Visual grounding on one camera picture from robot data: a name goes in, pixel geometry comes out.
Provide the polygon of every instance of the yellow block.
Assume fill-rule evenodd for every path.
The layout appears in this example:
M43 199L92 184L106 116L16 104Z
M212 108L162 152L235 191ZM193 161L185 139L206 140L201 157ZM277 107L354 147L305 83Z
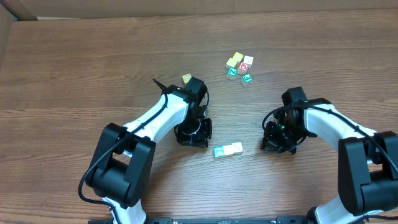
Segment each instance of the yellow block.
M184 81L185 85L189 82L189 80L191 80L191 78L192 78L192 76L190 73L182 76L182 80Z
M230 69L230 68L234 68L236 66L236 64L238 63L237 60L233 59L233 58L229 58L229 60L226 63L226 68Z
M237 60L237 61L238 61L238 64L239 64L239 63L241 63L241 61L242 61L242 59L243 59L243 54L241 54L241 53L239 53L239 52L236 52L236 53L234 54L233 59Z

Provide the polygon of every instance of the pile of blocks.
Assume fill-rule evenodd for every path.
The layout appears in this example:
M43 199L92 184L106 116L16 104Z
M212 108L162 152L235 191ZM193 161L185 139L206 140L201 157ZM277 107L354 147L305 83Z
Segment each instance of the pile of blocks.
M253 77L249 73L246 73L248 69L251 68L252 64L253 57L247 55L244 56L243 54L236 52L234 54L234 57L229 58L226 63L226 68L228 69L226 77L230 80L235 80L236 75L240 74L242 75L242 85L246 87L253 82Z

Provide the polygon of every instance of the cube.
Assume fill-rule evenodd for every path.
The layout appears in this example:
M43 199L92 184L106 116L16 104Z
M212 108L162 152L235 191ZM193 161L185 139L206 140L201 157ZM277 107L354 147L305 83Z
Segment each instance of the cube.
M244 56L243 63L248 65L249 68L251 68L251 65L253 64L253 57L250 57L250 56L247 56L247 55Z
M238 61L238 64L239 64L239 63L241 63L241 61L242 61L242 59L243 59L243 54L241 54L241 53L239 53L239 52L236 52L236 53L234 54L233 59L237 60L237 61Z
M238 64L237 60L235 60L233 58L229 58L229 60L226 63L226 69L234 68L237 64Z
M226 77L229 78L230 80L235 80L237 73L238 71L235 68L229 68Z
M238 73L244 75L249 69L249 65L241 62L238 67Z
M186 85L189 82L189 80L191 80L191 78L192 78L192 76L190 73L183 75L182 80L184 81L184 85Z
M241 81L242 81L242 85L246 87L246 86L250 85L253 82L253 77L250 74L247 73L247 74L242 76Z

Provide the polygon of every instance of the wood grain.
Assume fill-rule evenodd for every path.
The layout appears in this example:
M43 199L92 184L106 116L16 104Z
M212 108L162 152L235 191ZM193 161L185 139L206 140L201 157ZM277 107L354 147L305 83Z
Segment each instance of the wood grain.
M225 78L236 51L254 57L248 88ZM397 61L398 10L14 23L0 72L0 223L109 217L76 192L102 129L159 100L152 78L182 85L186 73L210 92L210 148L181 147L173 133L161 140L147 214L305 214L337 194L337 153L321 139L294 156L264 153L263 117L302 86L364 126L398 132ZM238 141L242 156L214 160L214 146Z

